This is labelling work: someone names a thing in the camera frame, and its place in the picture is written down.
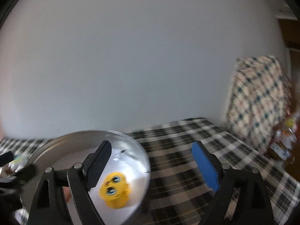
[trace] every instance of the ribbed rubber pad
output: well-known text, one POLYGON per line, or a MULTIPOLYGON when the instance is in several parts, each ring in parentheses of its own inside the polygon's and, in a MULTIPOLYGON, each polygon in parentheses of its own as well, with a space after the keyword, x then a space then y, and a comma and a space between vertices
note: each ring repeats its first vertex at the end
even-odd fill
POLYGON ((103 143, 98 147, 98 149, 94 153, 94 155, 98 155, 98 156, 94 160, 92 160, 92 163, 90 164, 86 172, 87 183, 85 187, 88 191, 90 191, 91 188, 97 185, 99 178, 103 173, 103 170, 111 154, 112 154, 111 143, 108 141, 106 142, 103 141, 103 143))
POLYGON ((207 186, 216 192, 219 189, 218 173, 197 142, 192 145, 192 155, 207 186))

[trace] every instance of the black and white plaid cloth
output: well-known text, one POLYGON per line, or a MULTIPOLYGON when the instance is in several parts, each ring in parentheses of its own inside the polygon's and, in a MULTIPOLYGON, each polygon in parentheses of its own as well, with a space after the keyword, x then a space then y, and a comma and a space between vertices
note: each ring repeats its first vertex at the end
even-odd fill
MULTIPOLYGON (((274 166, 242 141, 204 118, 191 118, 128 134, 148 153, 151 164, 150 212, 146 225, 197 225, 214 193, 205 184, 191 154, 191 146, 201 141, 210 153, 233 168, 259 169, 265 180, 276 224, 284 224, 300 199, 300 183, 274 166)), ((4 139, 0 153, 13 150, 28 157, 48 140, 4 139)), ((236 200, 230 204, 234 207, 236 200)), ((22 221, 26 213, 19 213, 22 221)))

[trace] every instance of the blue gripper pad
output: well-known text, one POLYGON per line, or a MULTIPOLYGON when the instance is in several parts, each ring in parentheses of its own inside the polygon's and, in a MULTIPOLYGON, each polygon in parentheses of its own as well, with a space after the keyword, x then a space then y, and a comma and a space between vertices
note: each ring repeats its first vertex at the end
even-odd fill
POLYGON ((218 173, 197 142, 192 145, 192 155, 207 186, 216 192, 219 189, 218 173))

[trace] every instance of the white wall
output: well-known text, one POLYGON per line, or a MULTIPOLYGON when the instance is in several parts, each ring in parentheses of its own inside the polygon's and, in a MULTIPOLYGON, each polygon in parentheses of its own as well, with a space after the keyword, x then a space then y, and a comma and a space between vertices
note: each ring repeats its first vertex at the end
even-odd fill
POLYGON ((285 60, 264 0, 20 0, 0 31, 11 137, 219 124, 235 59, 285 60))

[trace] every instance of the toy face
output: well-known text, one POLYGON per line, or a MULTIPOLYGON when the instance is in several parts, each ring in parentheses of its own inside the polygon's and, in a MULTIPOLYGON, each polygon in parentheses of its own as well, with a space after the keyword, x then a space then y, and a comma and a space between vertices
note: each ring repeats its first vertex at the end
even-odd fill
POLYGON ((111 201, 124 195, 127 189, 125 176, 120 172, 113 172, 106 176, 99 193, 104 200, 111 201))

